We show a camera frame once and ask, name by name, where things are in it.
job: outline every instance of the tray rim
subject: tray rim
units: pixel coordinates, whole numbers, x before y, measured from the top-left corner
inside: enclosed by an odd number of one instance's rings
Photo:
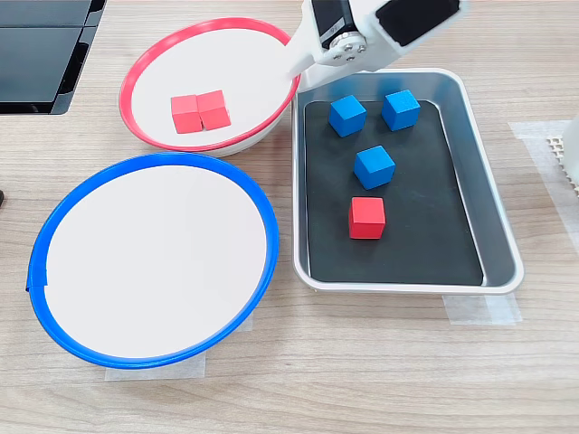
[[[392,294],[440,294],[440,295],[506,295],[515,291],[523,282],[525,270],[523,260],[521,259],[518,250],[515,235],[512,231],[511,225],[508,221],[507,213],[503,205],[500,195],[498,193],[497,184],[490,169],[489,159],[482,145],[482,138],[480,137],[479,128],[470,105],[470,100],[464,86],[462,79],[454,72],[441,68],[405,68],[405,69],[381,69],[375,72],[358,72],[357,74],[441,74],[448,79],[453,80],[460,90],[460,96],[464,101],[465,109],[469,117],[470,127],[475,137],[475,142],[480,154],[480,160],[484,166],[485,175],[489,181],[489,187],[498,216],[505,233],[505,237],[510,247],[510,254],[514,262],[514,273],[511,279],[505,284],[498,287],[487,286],[466,286],[466,285],[424,285],[424,284],[394,284],[394,283],[364,283],[364,282],[323,282],[312,278],[308,272],[303,268],[299,260],[299,169],[298,169],[298,104],[297,98],[299,94],[294,97],[291,108],[291,132],[292,132],[292,263],[293,268],[298,277],[309,287],[320,292],[339,292],[339,293],[392,293]],[[436,102],[429,101],[438,107]]]

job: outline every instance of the wooden block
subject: wooden block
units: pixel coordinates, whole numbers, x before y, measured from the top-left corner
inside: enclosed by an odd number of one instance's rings
[[[375,146],[356,154],[354,173],[366,190],[392,181],[395,168],[394,160],[382,146]]]
[[[225,98],[221,90],[205,93],[197,97],[199,113],[205,129],[227,127],[232,124],[225,107]]]
[[[354,197],[349,213],[350,238],[379,240],[386,226],[384,201],[381,197]]]
[[[340,137],[360,131],[365,124],[366,110],[355,96],[350,95],[332,102],[329,111],[329,124]]]
[[[382,118],[392,131],[416,124],[420,104],[409,90],[386,96],[382,107]]]
[[[171,115],[178,134],[203,130],[196,95],[171,98]]]

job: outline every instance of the tape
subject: tape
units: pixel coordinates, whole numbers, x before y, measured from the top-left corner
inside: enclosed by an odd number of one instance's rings
[[[253,313],[235,329],[234,333],[253,330]],[[200,353],[182,362],[150,369],[105,369],[105,382],[134,382],[142,380],[177,380],[205,377],[205,354]]]
[[[575,250],[579,253],[579,200],[577,191],[559,164],[562,156],[561,137],[571,124],[570,120],[548,122],[511,122],[515,137],[527,147],[528,153],[541,174],[543,183],[559,217],[569,234]]]
[[[508,326],[523,320],[514,294],[505,296],[442,296],[451,324]]]

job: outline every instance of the red cube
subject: red cube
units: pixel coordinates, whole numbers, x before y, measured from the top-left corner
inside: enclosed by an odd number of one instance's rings
[[[356,240],[379,240],[386,226],[386,214],[382,198],[352,198],[349,223],[350,238]]]
[[[199,95],[197,102],[199,103],[199,113],[205,129],[227,127],[232,124],[221,90]]]
[[[196,95],[171,98],[171,114],[178,134],[203,130]]]

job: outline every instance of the black mat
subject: black mat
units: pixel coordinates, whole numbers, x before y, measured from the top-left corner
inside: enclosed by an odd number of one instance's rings
[[[306,185],[311,277],[324,282],[478,286],[482,270],[457,185],[439,112],[421,101],[418,123],[392,132],[368,110],[359,133],[340,138],[328,124],[329,102],[306,106]],[[356,153],[382,145],[396,170],[390,184],[366,191],[354,175]],[[351,240],[354,196],[383,197],[379,241]]]

